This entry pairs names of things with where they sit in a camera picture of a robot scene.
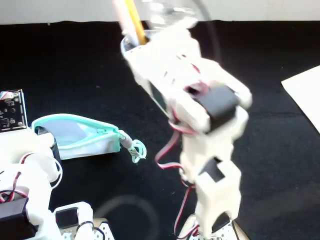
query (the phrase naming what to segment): circuit board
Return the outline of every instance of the circuit board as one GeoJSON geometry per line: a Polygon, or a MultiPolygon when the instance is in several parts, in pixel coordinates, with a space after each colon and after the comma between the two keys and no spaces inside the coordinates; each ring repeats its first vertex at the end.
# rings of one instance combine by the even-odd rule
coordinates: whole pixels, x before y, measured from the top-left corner
{"type": "Polygon", "coordinates": [[[21,89],[0,92],[0,133],[27,128],[24,93],[21,89]]]}

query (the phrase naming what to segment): red wire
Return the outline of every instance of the red wire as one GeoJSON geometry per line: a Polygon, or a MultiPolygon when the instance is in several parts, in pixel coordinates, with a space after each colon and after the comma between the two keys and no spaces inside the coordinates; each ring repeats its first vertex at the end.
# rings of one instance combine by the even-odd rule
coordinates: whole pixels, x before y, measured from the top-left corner
{"type": "Polygon", "coordinates": [[[18,173],[16,174],[14,181],[13,181],[12,191],[9,195],[9,198],[6,201],[4,201],[5,203],[11,202],[15,198],[15,190],[16,190],[17,181],[18,181],[18,178],[20,177],[20,175],[21,175],[21,172],[18,171],[18,173]]]}
{"type": "MultiPolygon", "coordinates": [[[[188,187],[185,191],[185,194],[184,194],[184,197],[183,197],[183,201],[182,201],[182,204],[181,204],[181,207],[180,207],[180,210],[179,210],[179,213],[175,219],[175,222],[174,222],[174,235],[177,236],[177,227],[178,227],[178,224],[181,220],[181,216],[182,216],[182,213],[184,212],[185,210],[185,207],[186,207],[186,203],[187,203],[187,200],[188,200],[188,197],[189,197],[189,194],[192,190],[192,187],[188,187]]],[[[177,239],[185,239],[186,237],[188,237],[194,230],[196,230],[197,228],[199,227],[199,225],[195,225],[193,226],[188,232],[186,235],[184,236],[177,236],[177,239]]]]}
{"type": "Polygon", "coordinates": [[[159,161],[172,150],[172,148],[177,144],[180,138],[180,133],[178,131],[174,131],[169,142],[155,155],[155,162],[161,169],[172,169],[179,168],[183,169],[181,164],[178,162],[168,162],[168,163],[159,163],[159,161]]]}
{"type": "Polygon", "coordinates": [[[23,157],[23,159],[21,160],[20,164],[24,164],[25,161],[26,161],[26,159],[27,159],[27,157],[29,157],[29,156],[32,155],[32,154],[33,154],[33,153],[29,153],[29,154],[25,155],[25,156],[23,157]]]}

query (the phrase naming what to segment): white plastic part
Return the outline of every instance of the white plastic part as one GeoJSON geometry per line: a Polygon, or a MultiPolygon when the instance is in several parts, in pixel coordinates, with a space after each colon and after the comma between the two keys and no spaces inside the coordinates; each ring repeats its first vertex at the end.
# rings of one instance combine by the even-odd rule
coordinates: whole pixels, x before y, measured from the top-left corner
{"type": "Polygon", "coordinates": [[[45,155],[39,152],[27,153],[21,159],[24,159],[24,164],[40,167],[47,174],[50,183],[56,181],[59,176],[59,171],[56,166],[56,160],[51,155],[45,155]]]}
{"type": "MultiPolygon", "coordinates": [[[[99,229],[103,231],[105,235],[105,240],[115,240],[114,235],[112,234],[108,223],[106,222],[101,223],[101,225],[99,226],[99,229]]],[[[102,239],[101,233],[96,231],[94,235],[94,240],[101,240],[101,239],[102,239]]]]}
{"type": "MultiPolygon", "coordinates": [[[[180,236],[185,236],[186,233],[194,226],[196,223],[196,216],[194,214],[190,215],[188,219],[185,221],[185,224],[182,227],[180,236]]],[[[232,226],[232,223],[225,225],[215,233],[212,233],[209,238],[204,238],[201,234],[193,235],[191,234],[189,237],[186,237],[183,240],[244,240],[242,238],[238,239],[237,234],[232,226]]]]}
{"type": "MultiPolygon", "coordinates": [[[[53,214],[56,215],[56,212],[58,211],[66,210],[74,207],[78,208],[77,210],[78,224],[84,223],[86,221],[93,222],[93,210],[91,206],[84,201],[58,207],[54,210],[53,214]]],[[[93,226],[91,224],[84,224],[78,229],[78,232],[75,236],[75,240],[90,240],[90,239],[94,239],[93,226]]]]}
{"type": "Polygon", "coordinates": [[[207,172],[195,179],[195,216],[200,233],[207,239],[211,237],[212,226],[221,214],[227,213],[231,220],[238,217],[241,201],[240,170],[232,161],[222,161],[217,167],[224,175],[220,181],[215,182],[207,172]]]}
{"type": "Polygon", "coordinates": [[[244,132],[248,113],[240,106],[235,117],[209,134],[182,136],[180,163],[185,181],[194,183],[196,177],[209,160],[216,157],[221,161],[230,161],[234,150],[234,141],[244,132]]]}
{"type": "Polygon", "coordinates": [[[56,218],[51,211],[47,210],[43,215],[43,223],[39,225],[34,237],[27,240],[65,240],[56,224],[56,218]]]}
{"type": "Polygon", "coordinates": [[[115,9],[118,21],[120,23],[122,34],[126,36],[129,42],[134,45],[140,45],[139,39],[136,33],[136,28],[131,20],[129,10],[124,0],[112,0],[113,7],[115,9]]]}
{"type": "Polygon", "coordinates": [[[52,143],[38,136],[29,127],[2,132],[0,135],[0,164],[16,164],[25,153],[52,155],[52,143]]]}
{"type": "Polygon", "coordinates": [[[2,165],[4,171],[1,176],[0,190],[11,190],[18,172],[21,175],[16,181],[16,190],[27,194],[29,201],[25,209],[29,222],[41,225],[49,208],[51,185],[48,175],[39,166],[33,164],[8,164],[2,165]]]}

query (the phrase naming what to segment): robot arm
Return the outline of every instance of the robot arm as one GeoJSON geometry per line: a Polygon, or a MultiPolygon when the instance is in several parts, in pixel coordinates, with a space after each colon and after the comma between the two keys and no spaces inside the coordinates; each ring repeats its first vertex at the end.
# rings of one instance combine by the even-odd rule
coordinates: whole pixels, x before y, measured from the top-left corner
{"type": "Polygon", "coordinates": [[[148,43],[127,38],[121,51],[134,79],[182,133],[181,178],[193,184],[198,230],[210,239],[238,217],[241,171],[231,161],[234,141],[244,132],[249,89],[215,61],[201,57],[185,17],[162,31],[147,30],[148,43]]]}

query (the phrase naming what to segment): wire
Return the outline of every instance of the wire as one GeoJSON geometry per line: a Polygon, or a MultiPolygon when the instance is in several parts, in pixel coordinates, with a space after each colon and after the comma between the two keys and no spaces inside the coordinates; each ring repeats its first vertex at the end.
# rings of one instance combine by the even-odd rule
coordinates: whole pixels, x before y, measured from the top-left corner
{"type": "MultiPolygon", "coordinates": [[[[6,200],[4,199],[4,197],[2,196],[3,194],[5,193],[11,193],[12,190],[2,190],[0,191],[0,204],[3,204],[6,202],[6,200]]],[[[19,191],[19,190],[14,190],[14,193],[20,195],[22,198],[27,198],[28,195],[26,195],[23,191],[19,191]]]]}
{"type": "Polygon", "coordinates": [[[174,229],[173,229],[173,232],[174,232],[174,235],[176,236],[177,239],[185,239],[186,237],[188,237],[194,230],[196,230],[199,225],[198,224],[195,224],[187,233],[186,235],[184,236],[177,236],[177,227],[178,227],[178,224],[181,220],[181,216],[182,216],[182,213],[184,212],[185,210],[185,207],[186,207],[186,203],[187,203],[187,200],[188,200],[188,197],[189,197],[189,194],[191,192],[191,190],[193,189],[193,187],[188,187],[185,191],[185,194],[184,194],[184,197],[183,197],[183,201],[182,201],[182,204],[181,204],[181,207],[180,207],[180,210],[178,212],[178,215],[176,216],[176,219],[175,219],[175,222],[174,222],[174,229]]]}
{"type": "Polygon", "coordinates": [[[77,227],[76,227],[76,232],[78,232],[79,228],[81,228],[83,225],[86,224],[91,224],[92,225],[92,229],[95,227],[94,223],[92,221],[84,221],[82,223],[80,223],[77,227]]]}
{"type": "Polygon", "coordinates": [[[238,233],[237,233],[237,230],[236,230],[236,226],[235,226],[234,221],[231,222],[231,225],[232,225],[233,231],[234,231],[234,233],[235,233],[236,240],[240,240],[240,238],[239,238],[239,236],[238,236],[238,233]]]}
{"type": "Polygon", "coordinates": [[[183,167],[178,162],[167,162],[167,163],[159,163],[159,161],[168,153],[170,152],[173,147],[177,144],[180,138],[180,133],[178,131],[174,131],[172,134],[171,139],[169,142],[155,155],[155,162],[161,169],[172,169],[172,168],[179,168],[183,170],[183,167]]]}
{"type": "Polygon", "coordinates": [[[58,185],[61,183],[62,177],[63,177],[63,174],[64,174],[64,171],[63,171],[63,168],[62,168],[60,162],[59,162],[57,159],[55,159],[54,157],[53,157],[53,159],[54,159],[54,161],[55,161],[55,164],[57,164],[57,166],[59,167],[59,179],[58,179],[58,181],[55,183],[55,185],[52,186],[52,189],[55,189],[55,188],[58,187],[58,185]]]}
{"type": "Polygon", "coordinates": [[[13,199],[15,199],[15,190],[16,190],[16,187],[17,187],[17,181],[18,181],[18,178],[20,177],[21,175],[21,172],[18,171],[18,173],[16,174],[14,180],[13,180],[13,186],[12,186],[12,190],[10,192],[10,195],[9,197],[4,201],[5,203],[8,203],[8,202],[11,202],[13,199]]]}
{"type": "Polygon", "coordinates": [[[106,235],[105,235],[105,233],[100,229],[100,228],[98,228],[98,227],[93,227],[93,229],[94,230],[97,230],[99,233],[101,233],[102,234],[102,240],[106,240],[106,235]]]}
{"type": "MultiPolygon", "coordinates": [[[[28,152],[28,153],[26,153],[25,155],[23,155],[23,156],[21,157],[19,163],[20,163],[20,164],[25,164],[26,159],[27,159],[30,155],[32,155],[32,154],[35,154],[35,152],[28,152]]],[[[58,187],[58,185],[61,183],[64,171],[63,171],[63,168],[62,168],[60,162],[59,162],[57,159],[55,159],[54,157],[51,157],[51,158],[54,159],[55,164],[56,164],[56,165],[58,166],[58,168],[59,168],[59,171],[58,171],[58,174],[59,174],[59,176],[58,176],[58,177],[59,177],[59,178],[58,178],[58,181],[55,183],[54,186],[51,187],[52,189],[55,189],[55,188],[58,187]]]]}
{"type": "Polygon", "coordinates": [[[29,157],[30,155],[34,154],[34,152],[28,152],[25,155],[23,155],[19,161],[20,164],[25,164],[25,161],[27,159],[27,157],[29,157]]]}

